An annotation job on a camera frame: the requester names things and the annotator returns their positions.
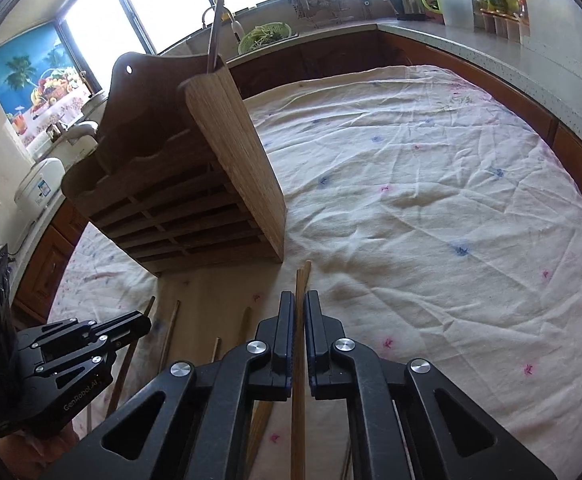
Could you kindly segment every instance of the plastic pitcher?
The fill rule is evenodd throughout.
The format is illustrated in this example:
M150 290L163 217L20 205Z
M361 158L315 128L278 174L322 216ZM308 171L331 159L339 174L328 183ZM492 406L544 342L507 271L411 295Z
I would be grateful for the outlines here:
M437 0L440 9L434 9L426 0L424 6L436 14L442 14L447 27L473 29L473 1L472 0Z

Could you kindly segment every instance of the green pitcher handle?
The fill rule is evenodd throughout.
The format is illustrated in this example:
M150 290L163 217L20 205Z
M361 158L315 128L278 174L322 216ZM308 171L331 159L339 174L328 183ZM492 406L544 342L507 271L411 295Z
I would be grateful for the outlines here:
M433 7L431 7L431 6L430 6L430 5L429 5L429 4L426 2L426 0L422 0L422 5L424 5L424 8L426 8L427 10L430 10L431 12L434 12L434 13L436 13L436 14L442 14L442 11L441 11L441 10L434 9Z

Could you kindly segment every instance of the rice cooker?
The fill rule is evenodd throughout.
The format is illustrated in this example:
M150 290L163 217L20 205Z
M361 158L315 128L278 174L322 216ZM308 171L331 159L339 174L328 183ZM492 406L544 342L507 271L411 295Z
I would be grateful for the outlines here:
M34 222L59 191L64 166L59 158L46 158L33 166L20 183L13 200L27 221Z

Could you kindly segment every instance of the human hand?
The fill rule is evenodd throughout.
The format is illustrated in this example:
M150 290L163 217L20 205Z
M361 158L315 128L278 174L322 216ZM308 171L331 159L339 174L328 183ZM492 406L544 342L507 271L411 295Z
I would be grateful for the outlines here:
M31 441L20 434L0 438L0 458L18 479L37 479L47 464L54 462L79 441L69 422L57 436Z

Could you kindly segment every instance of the triangular cutout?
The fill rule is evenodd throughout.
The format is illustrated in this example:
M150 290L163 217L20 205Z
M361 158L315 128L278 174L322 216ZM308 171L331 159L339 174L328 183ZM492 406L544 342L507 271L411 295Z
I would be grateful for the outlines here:
M466 458L495 444L495 438L459 405L445 390L435 391L437 405L444 417L458 454Z
M102 439L102 446L127 460L136 460L146 442L166 395L155 392Z

